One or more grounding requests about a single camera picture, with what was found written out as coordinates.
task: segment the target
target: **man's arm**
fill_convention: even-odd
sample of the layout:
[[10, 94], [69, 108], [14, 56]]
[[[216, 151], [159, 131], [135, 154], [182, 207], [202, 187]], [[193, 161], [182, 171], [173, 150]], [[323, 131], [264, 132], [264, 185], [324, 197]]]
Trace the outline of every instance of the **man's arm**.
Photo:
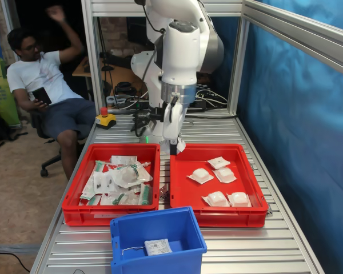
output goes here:
[[83, 45], [79, 39], [77, 33], [70, 27], [65, 21], [65, 13], [60, 6], [53, 6], [48, 8], [47, 13], [49, 17], [59, 23], [63, 31], [66, 33], [67, 38], [70, 40], [71, 46], [67, 49], [59, 51], [60, 62], [66, 63], [73, 60], [77, 55], [83, 52]]
[[19, 88], [13, 91], [14, 97], [18, 101], [18, 105], [25, 111], [39, 110], [44, 111], [47, 108], [47, 104], [37, 99], [34, 101], [29, 100], [28, 93], [24, 88]]

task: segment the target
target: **smartphone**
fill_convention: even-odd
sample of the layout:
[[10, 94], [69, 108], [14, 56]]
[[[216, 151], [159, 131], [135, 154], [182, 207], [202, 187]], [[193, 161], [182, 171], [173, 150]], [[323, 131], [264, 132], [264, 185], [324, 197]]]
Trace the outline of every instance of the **smartphone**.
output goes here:
[[44, 102], [48, 106], [52, 103], [51, 99], [49, 98], [47, 91], [45, 90], [44, 87], [41, 87], [35, 91], [32, 91], [32, 94], [34, 97], [40, 102]]

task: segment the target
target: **blue plastic bin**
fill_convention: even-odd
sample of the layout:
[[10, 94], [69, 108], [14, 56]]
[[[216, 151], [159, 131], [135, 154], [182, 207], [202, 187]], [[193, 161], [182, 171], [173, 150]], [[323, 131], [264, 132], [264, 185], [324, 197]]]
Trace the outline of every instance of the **blue plastic bin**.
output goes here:
[[[137, 213], [110, 222], [112, 274], [200, 274], [207, 246], [192, 207]], [[168, 239], [172, 253], [148, 256], [145, 241]]]

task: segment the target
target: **man's hand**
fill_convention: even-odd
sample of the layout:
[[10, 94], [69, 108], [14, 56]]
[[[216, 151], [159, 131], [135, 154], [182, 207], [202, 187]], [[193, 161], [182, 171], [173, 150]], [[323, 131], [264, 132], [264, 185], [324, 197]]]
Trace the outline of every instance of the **man's hand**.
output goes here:
[[48, 105], [43, 101], [38, 101], [37, 99], [35, 99], [33, 102], [36, 109], [39, 111], [45, 111], [48, 108]]
[[48, 16], [57, 22], [62, 22], [65, 20], [65, 13], [63, 12], [61, 6], [52, 6], [46, 9], [46, 11]]

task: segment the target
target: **aluminum table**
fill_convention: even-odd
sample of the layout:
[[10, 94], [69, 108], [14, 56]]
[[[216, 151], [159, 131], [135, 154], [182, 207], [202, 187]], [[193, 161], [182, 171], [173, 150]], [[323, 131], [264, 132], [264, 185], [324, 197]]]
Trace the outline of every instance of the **aluminum table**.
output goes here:
[[[214, 110], [201, 116], [226, 116]], [[131, 116], [118, 116], [109, 130], [93, 127], [85, 148], [93, 143], [135, 143], [130, 132]], [[238, 143], [254, 169], [273, 213], [263, 228], [201, 228], [208, 251], [202, 259], [202, 274], [324, 273], [289, 207], [269, 175], [239, 119], [186, 119], [182, 138], [187, 143]], [[77, 170], [83, 155], [77, 163]], [[169, 156], [161, 155], [160, 187], [169, 188]], [[69, 189], [71, 177], [65, 193]], [[112, 246], [109, 227], [69, 227], [61, 210], [61, 199], [31, 274], [110, 274]], [[160, 199], [159, 209], [169, 208]]]

